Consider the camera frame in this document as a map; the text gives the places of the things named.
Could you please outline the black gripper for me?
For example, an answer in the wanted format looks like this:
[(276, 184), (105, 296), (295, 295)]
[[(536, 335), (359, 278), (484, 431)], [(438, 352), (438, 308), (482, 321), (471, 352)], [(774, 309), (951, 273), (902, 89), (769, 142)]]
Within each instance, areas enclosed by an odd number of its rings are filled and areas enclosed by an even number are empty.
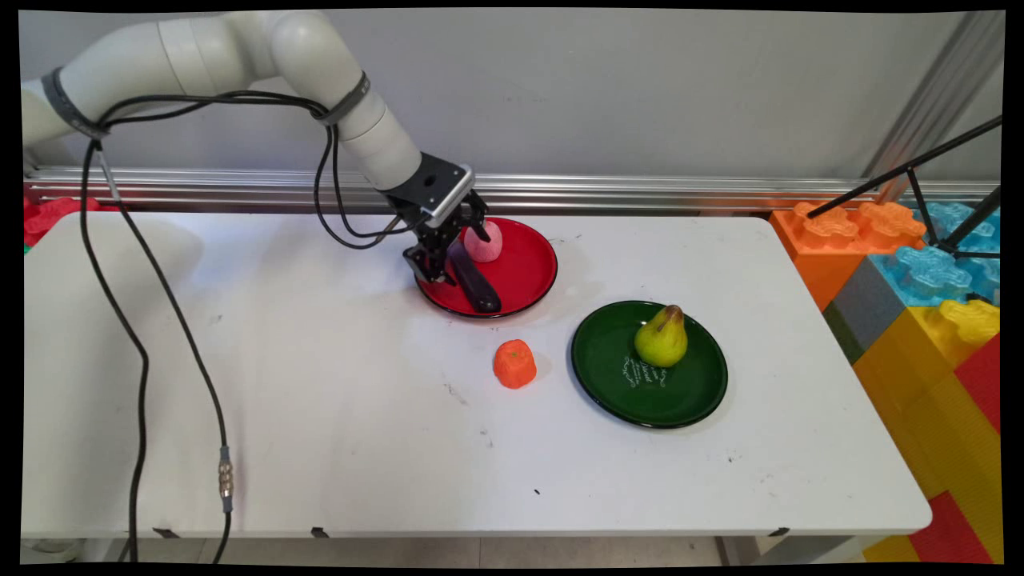
[(450, 283), (446, 272), (449, 245), (458, 239), (465, 227), (472, 230), (480, 242), (490, 242), (490, 234), (486, 230), (488, 214), (489, 207), (475, 190), (469, 190), (443, 218), (433, 218), (420, 206), (400, 200), (400, 219), (412, 227), (418, 240), (416, 245), (403, 251), (406, 263), (417, 280), (422, 283)]

